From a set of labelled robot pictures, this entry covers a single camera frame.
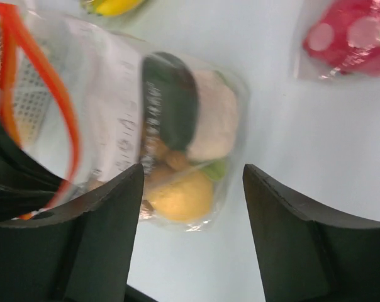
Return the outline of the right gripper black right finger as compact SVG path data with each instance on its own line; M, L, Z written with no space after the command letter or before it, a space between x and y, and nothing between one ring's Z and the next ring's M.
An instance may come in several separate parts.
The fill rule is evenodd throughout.
M380 301L380 222L325 206L247 164L243 188L267 301Z

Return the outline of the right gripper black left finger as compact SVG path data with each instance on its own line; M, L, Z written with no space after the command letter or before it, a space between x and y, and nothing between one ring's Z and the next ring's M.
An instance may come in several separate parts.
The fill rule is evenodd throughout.
M0 222L0 301L123 301L143 180L135 164L37 219Z

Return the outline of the zip bag orange seal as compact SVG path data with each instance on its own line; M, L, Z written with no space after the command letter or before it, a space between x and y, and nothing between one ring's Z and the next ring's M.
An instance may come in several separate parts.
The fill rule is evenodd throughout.
M191 232L215 217L240 143L247 90L238 77L212 63L66 14L28 9L24 2L0 1L0 35L0 222L37 219L135 164L144 171L139 159L147 135L142 64L154 52L180 58L193 77L196 70L219 72L237 97L240 115L235 144L226 157L196 162L187 157L187 149L180 151L191 172L203 172L213 182L211 211L187 223L157 215L145 220ZM22 144L13 113L20 50L52 96L31 145Z

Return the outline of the white cauliflower fake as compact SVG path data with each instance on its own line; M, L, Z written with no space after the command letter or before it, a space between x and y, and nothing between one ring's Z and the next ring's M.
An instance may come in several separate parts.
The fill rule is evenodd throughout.
M196 162L226 157L235 144L239 122L237 97L219 72L196 70L199 114L187 157Z

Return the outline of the dark green avocado fake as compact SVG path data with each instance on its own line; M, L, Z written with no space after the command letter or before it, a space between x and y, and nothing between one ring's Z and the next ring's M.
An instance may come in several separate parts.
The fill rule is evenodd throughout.
M143 117L149 140L185 151L198 119L198 92L189 67L167 52L154 52L142 64Z

